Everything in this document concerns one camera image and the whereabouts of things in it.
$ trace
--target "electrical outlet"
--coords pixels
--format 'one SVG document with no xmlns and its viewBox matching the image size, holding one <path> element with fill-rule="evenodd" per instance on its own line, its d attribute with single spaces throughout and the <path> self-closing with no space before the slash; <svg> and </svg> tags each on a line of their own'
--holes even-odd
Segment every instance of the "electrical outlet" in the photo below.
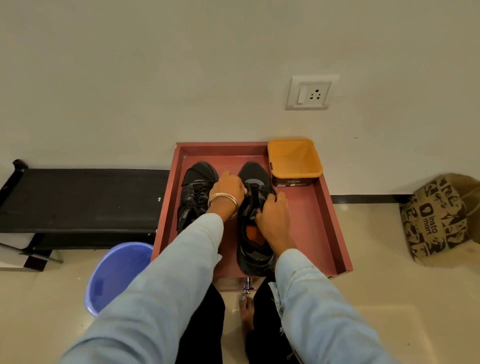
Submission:
<svg viewBox="0 0 480 364">
<path fill-rule="evenodd" d="M 339 78 L 338 74 L 293 76 L 286 109 L 327 109 Z"/>
</svg>

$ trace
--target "black shoe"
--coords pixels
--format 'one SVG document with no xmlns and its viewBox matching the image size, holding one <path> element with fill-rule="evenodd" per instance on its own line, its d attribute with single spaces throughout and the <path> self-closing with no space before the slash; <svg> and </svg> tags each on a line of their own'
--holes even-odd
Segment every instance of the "black shoe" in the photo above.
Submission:
<svg viewBox="0 0 480 364">
<path fill-rule="evenodd" d="M 215 168 L 207 162 L 197 162 L 187 169 L 181 184 L 177 234 L 207 211 L 208 194 L 217 181 Z"/>
<path fill-rule="evenodd" d="M 247 162 L 239 177 L 247 194 L 238 214 L 237 263 L 245 274 L 261 277 L 273 271 L 276 259 L 268 242 L 257 243 L 247 236 L 247 227 L 258 229 L 255 223 L 257 209 L 262 210 L 268 194 L 276 195 L 276 192 L 267 172 L 257 162 Z"/>
</svg>

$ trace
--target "person's left hand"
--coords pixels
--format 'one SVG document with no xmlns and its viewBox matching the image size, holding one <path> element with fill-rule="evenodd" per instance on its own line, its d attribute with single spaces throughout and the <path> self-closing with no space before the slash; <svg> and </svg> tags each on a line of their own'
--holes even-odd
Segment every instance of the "person's left hand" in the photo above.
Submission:
<svg viewBox="0 0 480 364">
<path fill-rule="evenodd" d="M 229 194 L 234 197 L 239 206 L 241 205 L 247 190 L 238 176 L 230 174 L 229 170 L 222 173 L 218 182 L 215 183 L 210 191 L 210 196 L 217 193 Z M 207 213 L 219 215 L 225 222 L 236 211 L 236 206 L 228 197 L 219 196 L 212 200 Z"/>
</svg>

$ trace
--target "gold bangle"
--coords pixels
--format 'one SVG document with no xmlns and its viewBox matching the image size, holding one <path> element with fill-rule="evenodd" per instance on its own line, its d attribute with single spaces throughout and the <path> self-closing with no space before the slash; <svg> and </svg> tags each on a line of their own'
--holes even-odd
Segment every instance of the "gold bangle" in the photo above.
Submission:
<svg viewBox="0 0 480 364">
<path fill-rule="evenodd" d="M 230 194 L 225 194 L 225 193 L 223 193 L 223 192 L 219 192 L 219 193 L 217 193 L 217 194 L 213 194 L 213 195 L 208 199 L 208 204 L 207 204 L 208 208 L 210 208 L 210 205 L 211 205 L 213 199 L 216 198 L 216 197 L 220 197 L 220 196 L 229 198 L 229 199 L 235 204 L 235 207 L 237 208 L 237 211 L 235 211 L 235 213 L 234 213 L 232 216 L 230 216 L 230 217 L 228 218 L 228 220 L 236 217 L 236 216 L 238 215 L 238 213 L 239 213 L 239 208 L 240 208 L 240 207 L 239 207 L 239 203 L 238 203 L 237 199 L 236 199 L 235 197 L 233 197 L 232 195 L 230 195 Z"/>
</svg>

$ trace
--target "sleeve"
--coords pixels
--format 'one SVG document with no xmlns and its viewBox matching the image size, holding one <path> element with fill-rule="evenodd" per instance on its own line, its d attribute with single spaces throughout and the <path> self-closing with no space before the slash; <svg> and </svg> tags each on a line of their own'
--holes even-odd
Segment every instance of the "sleeve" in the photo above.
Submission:
<svg viewBox="0 0 480 364">
<path fill-rule="evenodd" d="M 286 250 L 270 283 L 283 330 L 305 363 L 397 363 L 376 332 L 297 249 Z"/>
<path fill-rule="evenodd" d="M 105 307 L 61 363 L 174 363 L 212 282 L 223 222 L 205 214 Z"/>
</svg>

